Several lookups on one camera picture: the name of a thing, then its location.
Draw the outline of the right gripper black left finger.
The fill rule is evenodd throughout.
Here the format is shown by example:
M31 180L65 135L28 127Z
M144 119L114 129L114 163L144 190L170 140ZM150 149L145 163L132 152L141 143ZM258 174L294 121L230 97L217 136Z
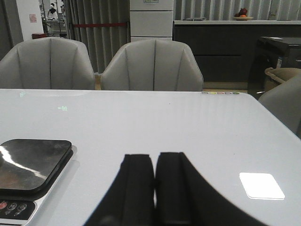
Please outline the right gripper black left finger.
M154 172L147 154L126 154L113 183L86 226L151 226Z

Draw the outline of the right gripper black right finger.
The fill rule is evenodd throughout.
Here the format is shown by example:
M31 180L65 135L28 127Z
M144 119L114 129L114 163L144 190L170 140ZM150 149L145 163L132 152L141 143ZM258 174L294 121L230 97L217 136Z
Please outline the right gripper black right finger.
M155 177L158 226L263 225L216 191L184 153L161 153Z

